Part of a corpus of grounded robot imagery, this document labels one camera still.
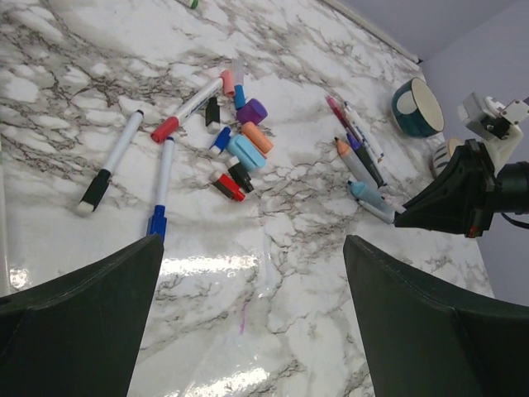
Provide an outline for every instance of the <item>marble surface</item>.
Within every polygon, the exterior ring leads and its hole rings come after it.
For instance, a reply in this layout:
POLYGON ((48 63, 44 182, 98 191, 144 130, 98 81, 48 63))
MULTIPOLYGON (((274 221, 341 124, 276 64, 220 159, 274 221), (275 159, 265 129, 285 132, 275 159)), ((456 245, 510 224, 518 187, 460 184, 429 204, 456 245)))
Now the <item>marble surface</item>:
MULTIPOLYGON (((160 281, 131 397, 372 396, 341 248, 358 234, 402 261, 491 295, 474 241, 396 229, 359 208, 333 143, 325 93, 350 101, 387 154, 401 200, 431 181, 442 140, 390 120, 421 70, 316 0, 16 0, 2 8, 2 146, 10 278, 26 289, 142 237, 153 208, 158 123, 243 55, 246 94, 274 142, 243 203, 207 177, 212 136, 178 130, 160 281), (90 218, 72 208, 127 117, 145 122, 90 218)), ((236 125, 222 98, 222 119, 236 125)))

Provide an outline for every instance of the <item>white marker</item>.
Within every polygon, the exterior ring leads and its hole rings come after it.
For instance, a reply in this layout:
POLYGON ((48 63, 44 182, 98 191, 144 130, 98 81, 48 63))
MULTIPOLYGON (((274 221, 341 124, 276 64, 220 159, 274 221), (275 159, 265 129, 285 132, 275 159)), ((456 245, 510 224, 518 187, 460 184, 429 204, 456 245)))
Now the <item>white marker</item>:
POLYGON ((358 199, 356 201, 362 207, 364 207, 364 209, 367 209, 370 213, 372 213, 375 217, 377 217, 381 221, 384 221, 386 223, 391 224, 395 220, 395 212, 394 211, 392 211, 391 213, 384 213, 384 212, 380 211, 378 208, 373 207, 371 204, 366 203, 365 201, 358 200, 358 199))
POLYGON ((362 136, 364 143, 366 144, 366 149, 368 152, 372 152, 375 157, 375 164, 382 161, 384 158, 384 151, 380 147, 376 139, 374 139, 373 134, 371 133, 367 124, 364 120, 360 118, 360 115, 354 110, 348 102, 344 102, 346 108, 346 114, 349 116, 350 121, 356 127, 360 135, 362 136))
POLYGON ((154 130, 150 137, 156 143, 165 141, 167 136, 181 127, 199 108, 204 106, 209 98, 215 96, 222 88, 223 80, 217 77, 202 87, 184 105, 177 109, 174 116, 169 117, 158 128, 154 130))
POLYGON ((158 187, 156 188, 156 205, 152 217, 147 225, 147 236, 160 234, 162 240, 165 239, 165 229, 167 228, 167 218, 165 217, 165 203, 167 202, 167 190, 171 178, 171 164, 173 163, 174 138, 169 136, 164 141, 162 150, 162 160, 158 173, 158 187))
POLYGON ((126 123, 125 128, 117 141, 117 144, 110 152, 107 162, 99 170, 95 178, 92 179, 92 183, 88 186, 81 202, 75 209, 75 212, 79 216, 86 217, 98 207, 99 202, 107 191, 110 177, 116 170, 119 162, 122 160, 126 148, 131 144, 132 137, 136 134, 136 131, 138 131, 138 127, 142 121, 143 112, 141 110, 136 110, 132 113, 131 118, 129 118, 129 121, 126 123))

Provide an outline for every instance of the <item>purple marker cap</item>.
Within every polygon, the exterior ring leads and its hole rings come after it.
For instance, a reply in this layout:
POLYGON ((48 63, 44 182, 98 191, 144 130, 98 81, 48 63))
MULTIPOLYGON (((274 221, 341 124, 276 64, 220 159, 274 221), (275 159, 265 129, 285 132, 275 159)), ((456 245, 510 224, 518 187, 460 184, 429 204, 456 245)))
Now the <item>purple marker cap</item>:
POLYGON ((253 122, 256 126, 266 119, 268 112, 257 99, 249 100, 245 106, 237 111, 237 120, 240 124, 253 122))
POLYGON ((347 141, 349 141, 350 147, 353 148, 353 151, 361 146, 360 142, 358 142, 350 132, 347 132, 347 141))

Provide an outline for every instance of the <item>cable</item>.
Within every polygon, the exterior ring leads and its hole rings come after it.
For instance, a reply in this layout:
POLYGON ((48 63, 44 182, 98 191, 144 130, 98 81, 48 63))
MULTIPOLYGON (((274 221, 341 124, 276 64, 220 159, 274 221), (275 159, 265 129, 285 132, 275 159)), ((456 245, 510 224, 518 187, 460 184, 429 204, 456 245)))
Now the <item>cable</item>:
POLYGON ((529 223, 517 221, 516 219, 512 219, 511 217, 508 217, 507 215, 505 215, 505 213, 502 213, 502 217, 504 217, 505 220, 511 223, 513 226, 521 227, 522 229, 529 229, 529 223))

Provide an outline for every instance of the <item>whiteboard marker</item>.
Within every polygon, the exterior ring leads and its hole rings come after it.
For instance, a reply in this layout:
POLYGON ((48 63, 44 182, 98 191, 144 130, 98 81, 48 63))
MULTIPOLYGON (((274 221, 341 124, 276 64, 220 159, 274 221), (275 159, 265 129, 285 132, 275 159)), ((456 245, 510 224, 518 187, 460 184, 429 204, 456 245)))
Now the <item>whiteboard marker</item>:
POLYGON ((158 172, 158 187, 156 188, 156 205, 152 217, 147 225, 147 236, 160 234, 162 240, 165 239, 165 229, 167 228, 167 218, 165 217, 165 203, 167 202, 167 190, 171 177, 171 164, 173 162, 174 138, 169 136, 164 141, 162 150, 162 160, 160 171, 158 172))
POLYGON ((156 143, 162 143, 167 136, 181 127, 199 108, 204 106, 209 98, 215 96, 222 88, 222 79, 217 77, 204 85, 200 91, 195 93, 184 105, 182 105, 174 116, 169 117, 164 123, 154 130, 150 137, 156 143), (167 128, 166 122, 170 120, 171 128, 167 128))
POLYGON ((126 148, 131 144, 132 137, 138 131, 138 127, 143 121, 143 112, 136 110, 132 113, 131 118, 126 123, 123 132, 114 146, 110 155, 108 155, 107 162, 99 170, 98 174, 92 179, 92 183, 88 186, 83 198, 77 205, 75 212, 81 216, 86 217, 94 212, 99 205, 103 195, 107 191, 110 183, 110 177, 116 170, 119 162, 125 154, 126 148))

